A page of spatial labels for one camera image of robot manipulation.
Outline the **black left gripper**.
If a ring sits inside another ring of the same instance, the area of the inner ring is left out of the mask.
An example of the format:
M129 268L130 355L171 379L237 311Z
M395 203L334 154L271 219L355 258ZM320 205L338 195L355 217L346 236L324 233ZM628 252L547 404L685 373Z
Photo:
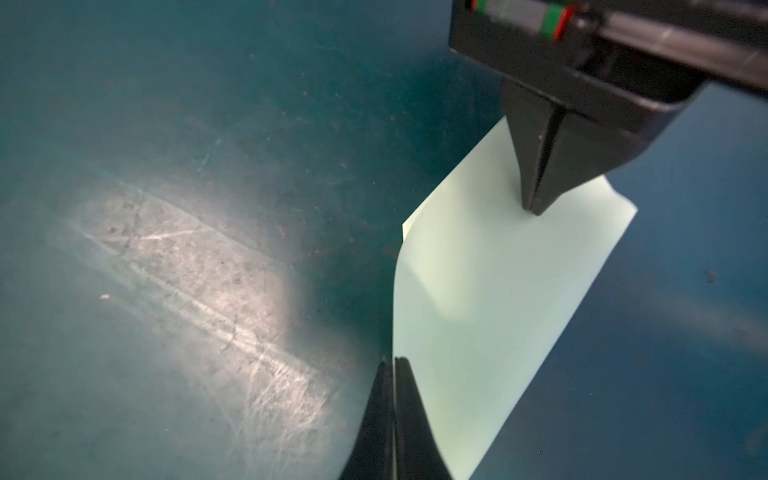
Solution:
M456 1L449 45L505 78L537 216L638 157L705 84L767 94L763 1Z

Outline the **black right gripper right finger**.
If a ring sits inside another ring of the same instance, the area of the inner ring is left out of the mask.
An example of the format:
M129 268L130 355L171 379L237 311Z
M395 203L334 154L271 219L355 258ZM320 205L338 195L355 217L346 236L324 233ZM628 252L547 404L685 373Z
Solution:
M409 360L394 361L395 464L398 479L451 480Z

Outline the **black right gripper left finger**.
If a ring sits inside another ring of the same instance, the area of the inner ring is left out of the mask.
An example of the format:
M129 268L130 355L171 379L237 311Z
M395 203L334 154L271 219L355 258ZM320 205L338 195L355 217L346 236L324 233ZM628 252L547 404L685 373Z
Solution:
M360 428L339 479L391 480L394 469L394 385L386 360L377 369Z

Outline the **light green paper sheet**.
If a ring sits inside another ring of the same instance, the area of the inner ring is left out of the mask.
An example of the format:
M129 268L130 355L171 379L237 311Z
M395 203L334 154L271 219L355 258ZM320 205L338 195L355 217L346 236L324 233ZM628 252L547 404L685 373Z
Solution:
M500 121L403 223L393 351L454 478L473 474L636 211L597 177L527 212Z

